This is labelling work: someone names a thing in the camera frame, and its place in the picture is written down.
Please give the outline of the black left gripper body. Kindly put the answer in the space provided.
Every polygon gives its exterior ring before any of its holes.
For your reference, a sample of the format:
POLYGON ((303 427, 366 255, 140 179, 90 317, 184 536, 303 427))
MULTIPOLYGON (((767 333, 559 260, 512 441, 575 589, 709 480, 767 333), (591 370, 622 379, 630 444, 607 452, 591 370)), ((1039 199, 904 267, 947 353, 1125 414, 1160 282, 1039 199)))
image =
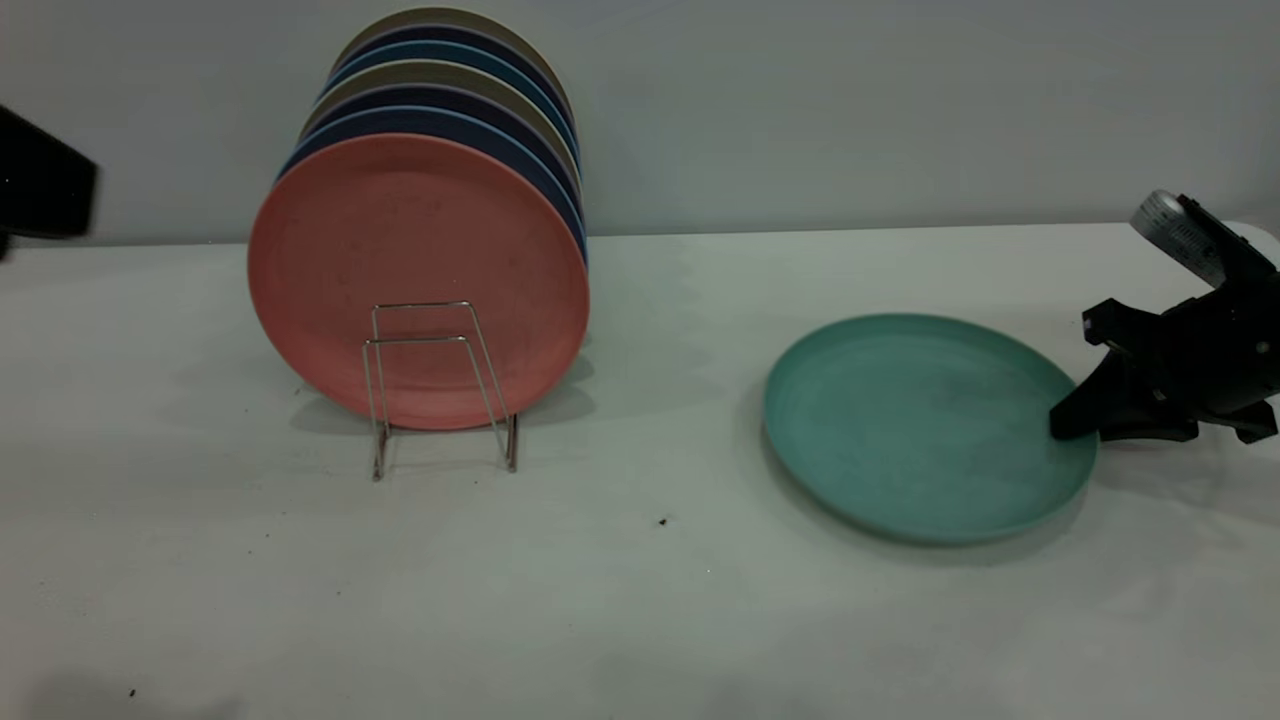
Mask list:
POLYGON ((1 106, 1 259, 17 238, 92 233, 99 164, 1 106))

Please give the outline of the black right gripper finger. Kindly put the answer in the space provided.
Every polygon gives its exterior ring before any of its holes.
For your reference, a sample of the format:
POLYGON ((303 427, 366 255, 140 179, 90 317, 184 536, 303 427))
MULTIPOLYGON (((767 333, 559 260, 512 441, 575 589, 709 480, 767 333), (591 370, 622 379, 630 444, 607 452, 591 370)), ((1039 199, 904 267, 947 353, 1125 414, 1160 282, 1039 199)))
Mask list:
POLYGON ((1098 427, 1103 442, 1157 439, 1188 442, 1199 436, 1199 423, 1178 413, 1115 413, 1098 427))
POLYGON ((1108 352, 1102 363, 1050 411, 1055 439, 1097 434, 1103 442, 1134 439, 1134 388, 1123 355, 1108 352))

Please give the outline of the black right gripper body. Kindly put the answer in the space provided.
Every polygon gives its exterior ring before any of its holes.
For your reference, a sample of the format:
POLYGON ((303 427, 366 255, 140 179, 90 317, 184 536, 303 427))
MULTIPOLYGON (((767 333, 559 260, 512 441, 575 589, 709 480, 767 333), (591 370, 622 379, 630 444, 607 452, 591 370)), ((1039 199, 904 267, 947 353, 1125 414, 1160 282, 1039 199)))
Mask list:
POLYGON ((1084 313, 1084 337, 1125 357, 1134 413, 1178 413, 1253 445, 1277 436, 1277 292, 1271 272, 1162 314, 1110 299, 1084 313))

